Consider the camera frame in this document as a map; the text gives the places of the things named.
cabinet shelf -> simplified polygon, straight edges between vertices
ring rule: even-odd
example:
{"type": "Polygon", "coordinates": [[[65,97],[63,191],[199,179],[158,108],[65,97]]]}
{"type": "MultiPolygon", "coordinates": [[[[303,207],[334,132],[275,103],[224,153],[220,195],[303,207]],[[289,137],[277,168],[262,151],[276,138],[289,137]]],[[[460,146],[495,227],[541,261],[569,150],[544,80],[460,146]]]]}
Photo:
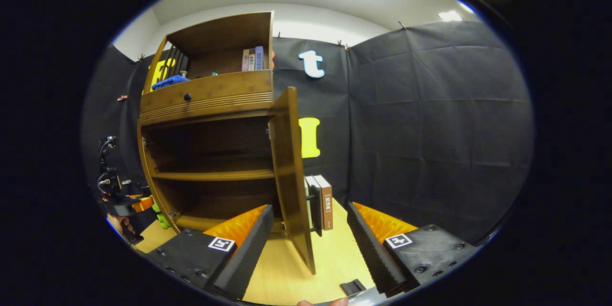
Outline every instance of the cabinet shelf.
{"type": "Polygon", "coordinates": [[[243,171],[225,171],[208,173],[156,173],[157,179],[190,180],[194,182],[220,182],[225,180],[251,180],[274,178],[272,169],[253,169],[243,171]]]}

white wall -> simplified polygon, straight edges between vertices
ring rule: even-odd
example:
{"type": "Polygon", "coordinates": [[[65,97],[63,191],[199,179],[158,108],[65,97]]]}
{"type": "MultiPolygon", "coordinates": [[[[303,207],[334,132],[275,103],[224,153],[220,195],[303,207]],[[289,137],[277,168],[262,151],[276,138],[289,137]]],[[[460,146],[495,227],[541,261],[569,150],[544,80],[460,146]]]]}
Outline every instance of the white wall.
{"type": "Polygon", "coordinates": [[[326,8],[294,5],[289,3],[248,3],[213,8],[184,16],[161,25],[148,36],[143,45],[145,56],[155,54],[165,34],[181,30],[197,23],[247,12],[274,11],[273,35],[280,31],[281,37],[302,38],[354,46],[379,34],[389,32],[375,23],[326,8]]]}
{"type": "Polygon", "coordinates": [[[113,46],[121,53],[135,61],[140,58],[140,54],[144,54],[147,49],[147,44],[151,40],[151,36],[156,34],[160,29],[157,16],[153,12],[153,8],[149,8],[142,12],[134,19],[125,29],[115,37],[113,46]]]}

drawer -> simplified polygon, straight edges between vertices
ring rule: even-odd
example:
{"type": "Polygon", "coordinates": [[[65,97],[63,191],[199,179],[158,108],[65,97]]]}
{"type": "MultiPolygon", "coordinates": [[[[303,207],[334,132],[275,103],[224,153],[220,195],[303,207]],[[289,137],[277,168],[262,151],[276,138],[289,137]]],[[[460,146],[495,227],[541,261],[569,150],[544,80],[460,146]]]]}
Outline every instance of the drawer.
{"type": "Polygon", "coordinates": [[[140,125],[245,110],[273,103],[272,71],[245,71],[202,77],[142,95],[140,125]]]}

human hand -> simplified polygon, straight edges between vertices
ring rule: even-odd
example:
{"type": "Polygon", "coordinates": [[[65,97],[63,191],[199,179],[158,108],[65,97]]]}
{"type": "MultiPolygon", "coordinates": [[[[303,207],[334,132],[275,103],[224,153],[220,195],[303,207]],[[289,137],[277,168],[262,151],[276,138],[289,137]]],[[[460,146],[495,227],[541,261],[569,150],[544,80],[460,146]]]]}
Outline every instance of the human hand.
{"type": "Polygon", "coordinates": [[[113,226],[113,228],[119,232],[119,234],[121,234],[122,236],[124,236],[123,234],[123,227],[121,226],[121,222],[123,221],[124,225],[127,226],[127,229],[130,230],[130,232],[132,232],[134,235],[136,235],[136,232],[134,231],[134,228],[131,227],[130,225],[130,220],[127,217],[116,217],[110,213],[107,213],[107,219],[109,219],[110,224],[113,226]]]}
{"type": "MultiPolygon", "coordinates": [[[[302,300],[297,303],[297,306],[314,306],[314,305],[306,300],[302,300]]],[[[342,299],[334,300],[329,304],[329,306],[348,306],[348,298],[343,297],[342,299]]]]}

green object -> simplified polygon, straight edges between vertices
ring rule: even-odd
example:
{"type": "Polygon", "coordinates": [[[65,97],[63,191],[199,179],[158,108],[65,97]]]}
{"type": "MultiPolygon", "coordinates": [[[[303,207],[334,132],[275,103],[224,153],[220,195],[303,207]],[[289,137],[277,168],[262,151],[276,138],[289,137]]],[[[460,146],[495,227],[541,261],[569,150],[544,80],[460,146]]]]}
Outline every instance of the green object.
{"type": "Polygon", "coordinates": [[[164,230],[166,228],[170,227],[170,223],[166,220],[164,215],[160,214],[162,211],[159,209],[159,206],[157,205],[157,202],[155,201],[155,198],[153,199],[153,206],[151,208],[153,208],[153,211],[157,214],[157,219],[159,220],[159,225],[162,226],[162,228],[164,230]]]}

